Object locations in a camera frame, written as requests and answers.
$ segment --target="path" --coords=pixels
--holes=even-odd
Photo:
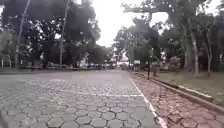
[[[9,128],[160,128],[121,71],[0,76],[0,110]]]
[[[162,86],[132,76],[168,128],[224,128],[224,115],[209,110]]]

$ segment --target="tree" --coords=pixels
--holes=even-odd
[[[0,55],[1,58],[6,58],[9,61],[10,68],[12,67],[12,59],[15,57],[16,51],[16,36],[7,31],[0,34]]]
[[[95,45],[89,50],[88,61],[94,64],[104,64],[105,61],[109,62],[111,59],[111,49],[103,46]]]
[[[65,21],[66,1],[63,0],[40,0],[31,1],[26,15],[24,8],[27,0],[14,1],[7,0],[3,3],[4,10],[2,13],[2,24],[5,30],[13,31],[15,34],[20,33],[20,21],[24,17],[23,30],[21,36],[25,39],[26,49],[31,52],[30,59],[39,60],[43,54],[43,67],[46,68],[49,61],[58,62],[56,59],[57,52],[53,52],[52,47],[59,46],[59,39],[65,46],[70,43],[95,42],[100,37],[100,29],[95,19],[93,7],[83,2],[81,5],[71,2]],[[55,53],[54,59],[51,60],[52,53]]]
[[[186,55],[191,56],[191,50],[194,51],[194,70],[195,76],[199,74],[198,64],[198,42],[194,33],[194,18],[199,6],[203,5],[205,0],[163,0],[163,1],[144,1],[139,7],[130,7],[124,5],[126,11],[135,13],[150,14],[156,12],[166,12],[169,15],[169,21],[172,25],[178,29],[182,36],[182,43],[186,49]]]

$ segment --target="pole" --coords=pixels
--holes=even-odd
[[[66,25],[66,19],[67,19],[67,14],[68,14],[68,4],[69,4],[69,0],[67,1],[66,4],[66,9],[65,9],[65,21],[63,24],[63,28],[62,28],[62,33],[61,33],[61,40],[60,40],[60,68],[62,67],[62,54],[63,54],[63,35],[64,35],[64,31],[65,31],[65,25]]]

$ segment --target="road edge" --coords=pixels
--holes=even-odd
[[[168,128],[166,122],[156,114],[156,110],[154,109],[154,107],[152,106],[152,104],[149,102],[149,100],[144,96],[144,94],[141,92],[141,90],[137,87],[137,85],[135,84],[135,82],[133,81],[133,79],[131,77],[129,77],[129,79],[130,79],[132,85],[134,85],[134,87],[140,93],[140,96],[142,96],[144,98],[144,101],[146,102],[147,106],[151,110],[152,114],[155,116],[155,118],[157,118],[159,120],[160,126],[162,128]]]

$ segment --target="tree trunk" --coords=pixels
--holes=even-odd
[[[12,61],[9,55],[8,55],[8,59],[9,59],[9,67],[12,68]]]
[[[187,37],[187,29],[186,27],[181,24],[183,30],[184,30],[184,38]],[[189,72],[192,71],[192,51],[191,51],[191,45],[186,41],[187,39],[184,40],[184,44],[183,47],[185,49],[185,64],[184,64],[184,68],[187,69]]]
[[[194,34],[191,33],[192,38],[192,44],[193,44],[193,50],[194,50],[194,75],[195,77],[199,76],[199,64],[198,64],[198,48],[197,48],[197,42],[195,40]]]
[[[212,53],[208,55],[208,77],[211,76],[211,62],[212,62]]]
[[[4,59],[2,58],[2,68],[4,68]]]
[[[195,35],[192,31],[192,24],[190,19],[188,18],[188,25],[190,26],[190,36],[191,36],[191,41],[193,45],[193,50],[194,50],[194,75],[195,77],[199,76],[199,63],[198,63],[198,47],[197,47],[197,41],[195,39]]]
[[[62,67],[62,55],[63,55],[63,35],[64,35],[64,31],[65,31],[65,25],[66,25],[66,21],[67,21],[67,16],[68,16],[68,5],[69,5],[69,1],[67,0],[67,4],[66,4],[66,9],[65,9],[65,21],[63,23],[63,28],[62,28],[62,33],[61,33],[61,39],[60,39],[60,67]]]
[[[212,45],[211,40],[209,37],[209,32],[207,33],[207,39],[208,39],[208,47],[207,47],[207,54],[208,54],[208,77],[211,76],[211,63],[212,63]]]
[[[44,58],[43,58],[43,68],[46,69],[50,59],[50,51],[48,50],[47,44],[44,45]]]
[[[20,39],[21,39],[22,32],[23,32],[23,22],[24,22],[24,20],[25,20],[25,16],[26,16],[28,7],[29,7],[29,5],[30,5],[30,2],[31,2],[31,0],[28,0],[28,1],[27,1],[25,10],[24,10],[24,12],[23,12],[23,14],[22,14],[22,20],[21,20],[21,23],[20,23],[19,35],[18,35],[17,46],[16,46],[15,68],[18,67],[18,56],[19,56],[18,54],[19,54],[19,48],[20,48]]]

